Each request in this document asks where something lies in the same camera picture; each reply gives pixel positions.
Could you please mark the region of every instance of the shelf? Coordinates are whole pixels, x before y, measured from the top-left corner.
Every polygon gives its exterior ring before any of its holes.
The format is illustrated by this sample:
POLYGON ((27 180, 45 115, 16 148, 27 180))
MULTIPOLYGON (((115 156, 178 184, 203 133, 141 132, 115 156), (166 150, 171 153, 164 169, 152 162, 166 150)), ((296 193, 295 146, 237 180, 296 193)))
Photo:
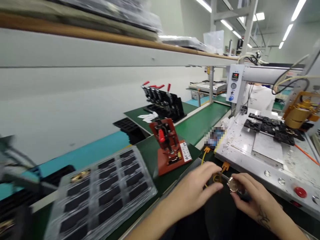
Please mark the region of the shelf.
POLYGON ((0 20, 0 27, 4 27, 0 28, 0 44, 5 46, 1 68, 221 66, 237 62, 230 57, 41 19, 0 13, 0 20))

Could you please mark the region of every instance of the gold component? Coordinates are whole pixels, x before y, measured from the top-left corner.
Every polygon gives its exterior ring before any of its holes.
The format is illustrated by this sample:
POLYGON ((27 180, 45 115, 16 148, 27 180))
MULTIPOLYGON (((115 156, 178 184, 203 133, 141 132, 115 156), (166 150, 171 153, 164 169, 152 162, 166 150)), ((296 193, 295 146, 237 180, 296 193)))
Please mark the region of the gold component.
POLYGON ((13 225, 14 225, 13 219, 0 223, 0 235, 5 231, 7 231, 9 228, 11 228, 13 225))
POLYGON ((78 173, 77 175, 75 175, 71 178, 70 182, 71 183, 80 182, 82 179, 89 176, 90 172, 91 172, 91 170, 89 169, 89 170, 83 171, 81 173, 78 173))
POLYGON ((316 122, 319 119, 319 116, 316 113, 319 110, 320 105, 317 104, 314 107, 314 103, 311 103, 311 98, 319 98, 319 93, 311 93, 311 92, 300 92, 296 99, 294 100, 293 104, 290 105, 286 112, 284 113, 282 119, 284 119, 284 123, 293 129, 299 129, 301 125, 304 123, 306 119, 316 122), (300 101, 300 96, 308 96, 308 99, 300 101))

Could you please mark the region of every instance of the plastic tray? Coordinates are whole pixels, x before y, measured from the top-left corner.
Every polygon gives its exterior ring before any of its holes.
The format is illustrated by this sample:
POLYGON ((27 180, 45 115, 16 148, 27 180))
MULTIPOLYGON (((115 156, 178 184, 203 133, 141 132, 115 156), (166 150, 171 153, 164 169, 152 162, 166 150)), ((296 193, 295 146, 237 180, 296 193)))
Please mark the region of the plastic tray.
POLYGON ((66 175, 58 191, 48 240, 106 238, 157 193, 136 146, 66 175), (87 175, 71 183, 81 172, 87 175))

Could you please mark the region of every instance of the right hand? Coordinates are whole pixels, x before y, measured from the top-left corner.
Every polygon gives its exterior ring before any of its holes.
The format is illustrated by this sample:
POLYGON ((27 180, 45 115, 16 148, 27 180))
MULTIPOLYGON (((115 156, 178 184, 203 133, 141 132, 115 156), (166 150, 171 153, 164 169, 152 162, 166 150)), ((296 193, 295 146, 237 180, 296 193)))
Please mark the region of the right hand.
POLYGON ((231 192, 239 210, 276 235, 281 230, 279 227, 282 224, 288 220, 291 221, 265 187, 249 174, 233 174, 232 177, 244 185, 252 198, 252 201, 247 203, 242 201, 236 193, 231 192))

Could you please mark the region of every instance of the red button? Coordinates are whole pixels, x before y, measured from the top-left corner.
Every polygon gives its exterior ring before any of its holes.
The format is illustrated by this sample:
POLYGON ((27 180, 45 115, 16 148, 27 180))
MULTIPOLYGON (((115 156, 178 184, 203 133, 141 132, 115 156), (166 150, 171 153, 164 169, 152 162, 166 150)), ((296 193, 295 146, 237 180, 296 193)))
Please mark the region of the red button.
POLYGON ((307 197, 307 192, 301 187, 295 187, 294 192, 301 198, 307 197))

